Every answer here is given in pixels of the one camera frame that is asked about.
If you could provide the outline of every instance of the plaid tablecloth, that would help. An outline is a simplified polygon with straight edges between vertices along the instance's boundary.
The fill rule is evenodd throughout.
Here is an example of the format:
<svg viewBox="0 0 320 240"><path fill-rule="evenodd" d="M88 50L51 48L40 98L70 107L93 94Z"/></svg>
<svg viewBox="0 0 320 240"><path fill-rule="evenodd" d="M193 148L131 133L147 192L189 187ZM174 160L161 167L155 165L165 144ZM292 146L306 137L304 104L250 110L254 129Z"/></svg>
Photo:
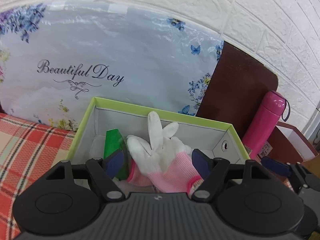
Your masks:
<svg viewBox="0 0 320 240"><path fill-rule="evenodd" d="M0 113L0 240L20 232L12 216L16 196L66 158L74 135Z"/></svg>

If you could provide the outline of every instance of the pink thermos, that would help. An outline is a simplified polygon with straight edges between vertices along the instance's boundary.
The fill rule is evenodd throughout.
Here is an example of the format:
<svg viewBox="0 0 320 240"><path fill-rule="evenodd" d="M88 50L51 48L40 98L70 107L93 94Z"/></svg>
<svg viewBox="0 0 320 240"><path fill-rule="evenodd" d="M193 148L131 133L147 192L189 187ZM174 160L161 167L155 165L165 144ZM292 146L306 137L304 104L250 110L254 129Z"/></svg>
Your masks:
<svg viewBox="0 0 320 240"><path fill-rule="evenodd" d="M266 143L280 117L283 115L287 104L289 112L287 117L283 119L285 122L290 115L289 102L276 91L269 91L265 94L252 123L242 138L242 143L251 159L257 156Z"/></svg>

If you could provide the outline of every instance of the wall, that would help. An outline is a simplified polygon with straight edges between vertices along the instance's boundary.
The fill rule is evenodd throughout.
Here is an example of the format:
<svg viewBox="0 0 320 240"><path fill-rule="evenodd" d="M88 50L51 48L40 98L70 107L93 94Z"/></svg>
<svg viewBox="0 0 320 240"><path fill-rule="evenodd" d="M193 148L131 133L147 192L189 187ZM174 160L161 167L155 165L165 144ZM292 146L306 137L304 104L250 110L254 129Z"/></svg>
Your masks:
<svg viewBox="0 0 320 240"><path fill-rule="evenodd" d="M0 11L34 0L0 0ZM320 0L110 0L192 20L261 61L279 78L303 129L320 99Z"/></svg>

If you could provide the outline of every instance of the pink bottle lid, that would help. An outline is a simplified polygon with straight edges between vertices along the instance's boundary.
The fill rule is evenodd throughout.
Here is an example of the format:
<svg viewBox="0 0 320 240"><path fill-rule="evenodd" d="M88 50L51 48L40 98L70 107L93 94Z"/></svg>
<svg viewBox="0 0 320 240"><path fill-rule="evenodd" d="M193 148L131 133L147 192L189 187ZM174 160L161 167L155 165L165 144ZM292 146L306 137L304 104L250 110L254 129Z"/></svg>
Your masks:
<svg viewBox="0 0 320 240"><path fill-rule="evenodd" d="M279 116L282 115L286 107L285 98L276 91L266 93L261 104L270 112Z"/></svg>

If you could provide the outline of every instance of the pink bottle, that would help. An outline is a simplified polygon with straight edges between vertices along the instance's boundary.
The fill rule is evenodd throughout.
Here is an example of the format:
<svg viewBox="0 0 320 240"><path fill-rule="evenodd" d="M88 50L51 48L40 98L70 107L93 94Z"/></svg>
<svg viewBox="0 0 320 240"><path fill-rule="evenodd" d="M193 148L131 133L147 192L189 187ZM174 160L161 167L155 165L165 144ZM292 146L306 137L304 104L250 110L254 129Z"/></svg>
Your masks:
<svg viewBox="0 0 320 240"><path fill-rule="evenodd" d="M285 122L290 115L289 102L276 91L269 91L265 94L252 123L242 138L242 143L251 159L254 159L257 156L266 143L282 116L287 103L289 112L288 116L283 119Z"/></svg>

